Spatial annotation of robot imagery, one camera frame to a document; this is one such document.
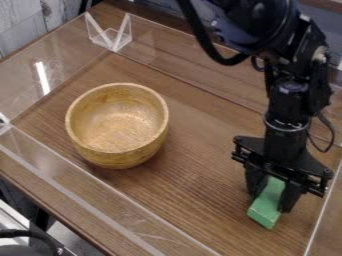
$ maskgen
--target wooden table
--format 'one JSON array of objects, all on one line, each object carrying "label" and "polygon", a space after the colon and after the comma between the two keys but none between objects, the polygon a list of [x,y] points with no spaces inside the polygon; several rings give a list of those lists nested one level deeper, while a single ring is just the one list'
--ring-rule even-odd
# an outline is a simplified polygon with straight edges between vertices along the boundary
[{"label": "wooden table", "polygon": [[[116,14],[123,15],[109,2],[97,5],[92,12],[103,23],[109,22],[107,19]],[[166,21],[174,25],[179,22],[172,18],[166,18]],[[234,69],[238,73],[246,73],[239,80],[240,84],[259,86],[256,83],[262,81],[262,76],[248,72],[248,64],[244,63]],[[136,168],[111,171],[89,165],[77,155],[65,133],[64,116],[68,106],[80,94],[101,84],[120,81],[143,84],[162,94],[170,107],[171,124],[167,142],[158,155]],[[236,81],[235,74],[226,75],[227,84]],[[13,124],[87,171],[89,175],[79,175],[67,165],[59,165],[57,160],[52,161],[53,156],[48,159],[33,159],[37,165],[48,167],[53,182],[87,202],[76,204],[63,190],[51,186],[3,153],[1,176],[105,254],[150,255],[109,225],[119,207],[111,188],[128,195],[222,255],[303,253],[323,201],[311,195],[303,196],[292,213],[283,215],[271,232],[248,219],[246,211],[251,199],[244,187],[243,168],[230,159],[234,149],[231,141],[235,135],[263,135],[262,116],[224,97],[125,57],[105,52],[16,118]],[[314,155],[335,170],[341,153],[341,148],[334,147],[329,154]],[[96,185],[96,179],[107,185]],[[91,205],[96,211],[88,210],[89,207],[84,205]],[[151,234],[141,234],[139,225],[133,228],[147,241],[163,239],[152,236],[152,230]],[[167,255],[178,253],[170,250]]]}]

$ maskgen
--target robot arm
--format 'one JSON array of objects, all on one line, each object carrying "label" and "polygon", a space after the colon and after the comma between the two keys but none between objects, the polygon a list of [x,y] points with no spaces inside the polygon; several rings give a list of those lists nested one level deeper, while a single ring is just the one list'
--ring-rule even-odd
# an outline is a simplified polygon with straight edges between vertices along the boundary
[{"label": "robot arm", "polygon": [[[232,159],[244,166],[252,197],[262,192],[268,176],[286,182],[278,208],[290,212],[300,194],[325,195],[327,181],[334,176],[306,147],[314,117],[319,117],[334,135],[321,113],[333,94],[325,34],[299,12],[295,0],[198,0],[196,5],[215,13],[214,33],[239,52],[224,58],[215,49],[191,1],[178,0],[178,3],[208,56],[227,66],[251,56],[255,69],[264,71],[268,96],[264,138],[236,137]],[[264,61],[263,68],[256,65],[256,57]]]}]

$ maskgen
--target green block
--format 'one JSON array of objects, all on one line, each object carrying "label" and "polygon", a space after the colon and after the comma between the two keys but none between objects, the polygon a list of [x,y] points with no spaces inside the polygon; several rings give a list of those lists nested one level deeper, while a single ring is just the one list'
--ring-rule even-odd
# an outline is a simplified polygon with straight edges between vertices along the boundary
[{"label": "green block", "polygon": [[270,177],[268,184],[247,212],[247,215],[267,229],[272,229],[282,215],[278,211],[278,204],[283,189],[284,182]]}]

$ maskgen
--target bowl rim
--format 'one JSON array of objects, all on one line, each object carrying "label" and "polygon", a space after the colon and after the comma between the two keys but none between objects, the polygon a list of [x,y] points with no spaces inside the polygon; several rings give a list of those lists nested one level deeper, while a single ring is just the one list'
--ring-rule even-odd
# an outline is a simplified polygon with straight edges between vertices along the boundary
[{"label": "bowl rim", "polygon": [[[162,125],[158,129],[158,132],[154,134],[154,136],[136,148],[133,149],[129,149],[127,151],[120,151],[120,152],[115,152],[115,151],[111,151],[111,150],[104,150],[104,149],[99,149],[96,147],[92,147],[89,145],[87,145],[85,143],[83,143],[79,139],[79,137],[76,136],[75,132],[73,132],[73,129],[71,127],[71,114],[72,114],[72,111],[76,107],[76,105],[79,104],[79,102],[89,95],[92,94],[93,92],[99,91],[99,90],[103,90],[104,88],[108,88],[108,87],[115,87],[115,86],[127,86],[127,87],[133,87],[133,88],[140,88],[143,90],[145,90],[148,93],[151,93],[156,99],[159,100],[160,104],[162,104],[162,109],[163,109],[163,113],[164,113],[164,117],[163,117],[163,122],[162,122]],[[135,84],[135,83],[109,83],[109,84],[104,84],[104,85],[100,85],[97,87],[95,87],[93,89],[88,90],[85,93],[83,93],[77,98],[76,100],[72,102],[72,104],[69,105],[69,108],[67,110],[67,114],[65,114],[65,129],[67,129],[67,133],[72,139],[73,142],[77,143],[79,146],[81,146],[83,148],[88,149],[88,150],[92,150],[95,152],[99,152],[99,153],[104,153],[104,154],[125,154],[125,153],[129,153],[129,152],[133,152],[136,150],[139,150],[140,148],[145,147],[147,145],[150,145],[163,134],[164,130],[167,129],[167,126],[168,126],[168,118],[170,118],[170,113],[168,113],[168,107],[167,107],[167,104],[166,104],[166,101],[163,99],[163,97],[160,96],[160,94],[152,90],[151,88],[140,85],[140,84]]]}]

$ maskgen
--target wooden bowl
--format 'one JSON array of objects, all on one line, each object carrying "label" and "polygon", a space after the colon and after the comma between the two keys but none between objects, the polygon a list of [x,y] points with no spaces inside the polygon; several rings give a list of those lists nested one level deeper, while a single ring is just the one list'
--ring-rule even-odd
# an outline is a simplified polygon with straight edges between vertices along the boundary
[{"label": "wooden bowl", "polygon": [[65,127],[80,155],[95,165],[131,168],[158,152],[168,109],[160,95],[131,83],[103,85],[69,106]]}]

